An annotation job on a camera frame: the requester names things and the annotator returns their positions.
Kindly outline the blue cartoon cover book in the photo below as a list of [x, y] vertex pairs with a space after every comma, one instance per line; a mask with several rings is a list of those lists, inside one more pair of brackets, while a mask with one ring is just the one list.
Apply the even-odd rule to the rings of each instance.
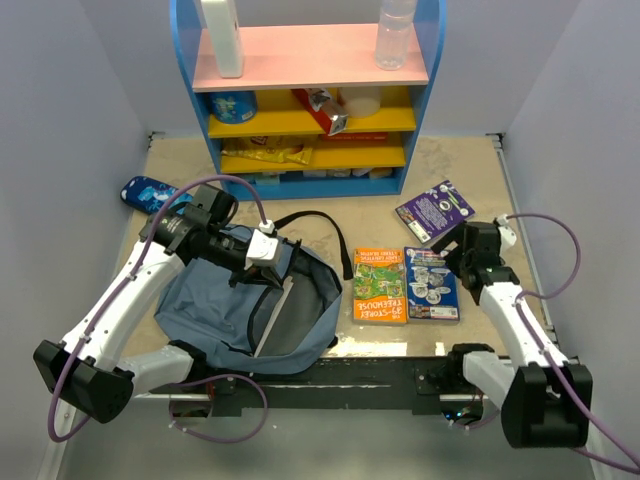
[[425, 248], [404, 248], [408, 320], [458, 322], [456, 276], [443, 254]]

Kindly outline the purple book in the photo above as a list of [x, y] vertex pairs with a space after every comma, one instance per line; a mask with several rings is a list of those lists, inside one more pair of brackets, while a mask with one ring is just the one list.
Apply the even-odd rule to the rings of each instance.
[[475, 215], [451, 181], [445, 180], [395, 209], [401, 222], [427, 245]]

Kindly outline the white coffee cover book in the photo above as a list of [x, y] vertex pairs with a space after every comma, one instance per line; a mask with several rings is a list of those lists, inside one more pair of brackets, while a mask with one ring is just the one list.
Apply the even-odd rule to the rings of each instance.
[[285, 312], [292, 288], [292, 278], [287, 277], [282, 290], [267, 288], [259, 298], [250, 318], [254, 357], [283, 356], [294, 349], [291, 323]]

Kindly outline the blue-grey fabric backpack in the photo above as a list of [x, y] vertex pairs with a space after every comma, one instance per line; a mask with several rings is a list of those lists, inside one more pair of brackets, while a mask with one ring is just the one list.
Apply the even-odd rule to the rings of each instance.
[[260, 373], [310, 367], [335, 342], [345, 281], [353, 279], [344, 236], [337, 237], [342, 269], [336, 271], [310, 248], [288, 239], [276, 270], [292, 278], [285, 305], [294, 349], [274, 357], [254, 357], [251, 316], [266, 286], [228, 285], [229, 272], [206, 260], [193, 260], [161, 293], [154, 318], [172, 341], [183, 341], [206, 356], [213, 368], [255, 367]]

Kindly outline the orange treehouse book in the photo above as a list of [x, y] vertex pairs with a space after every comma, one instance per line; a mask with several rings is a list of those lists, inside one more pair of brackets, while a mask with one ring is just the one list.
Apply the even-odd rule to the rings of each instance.
[[408, 306], [401, 249], [356, 248], [353, 319], [375, 325], [405, 325]]

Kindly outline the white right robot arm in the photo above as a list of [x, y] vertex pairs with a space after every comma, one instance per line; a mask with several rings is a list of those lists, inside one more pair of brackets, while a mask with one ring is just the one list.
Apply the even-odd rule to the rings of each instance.
[[459, 393], [474, 386], [495, 405], [514, 448], [578, 448], [585, 445], [593, 379], [549, 339], [524, 298], [524, 289], [502, 255], [517, 237], [507, 218], [463, 222], [433, 244], [445, 251], [449, 270], [491, 320], [508, 357], [484, 345], [456, 345], [445, 369]]

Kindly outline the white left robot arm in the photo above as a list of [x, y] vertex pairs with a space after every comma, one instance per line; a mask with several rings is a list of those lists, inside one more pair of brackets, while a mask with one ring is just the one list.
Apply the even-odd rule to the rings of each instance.
[[97, 304], [62, 340], [42, 341], [35, 365], [52, 395], [49, 415], [64, 401], [101, 424], [115, 419], [138, 393], [175, 383], [185, 392], [207, 380], [203, 353], [175, 341], [139, 360], [125, 360], [123, 349], [150, 304], [194, 260], [229, 272], [231, 286], [279, 288], [276, 272], [281, 241], [276, 222], [263, 216], [248, 239], [226, 232], [237, 200], [210, 179], [171, 195], [139, 234], [132, 253]]

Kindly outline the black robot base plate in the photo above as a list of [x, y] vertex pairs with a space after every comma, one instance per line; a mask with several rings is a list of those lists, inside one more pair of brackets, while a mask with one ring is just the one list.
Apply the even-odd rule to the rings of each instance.
[[[442, 415], [453, 421], [478, 421], [496, 411], [488, 396], [457, 376], [444, 357], [322, 358], [294, 375], [251, 376], [266, 395], [268, 407], [299, 410], [403, 410], [414, 415]], [[208, 385], [164, 386], [179, 413], [194, 403], [214, 417], [238, 417], [263, 407], [248, 383], [227, 376]]]

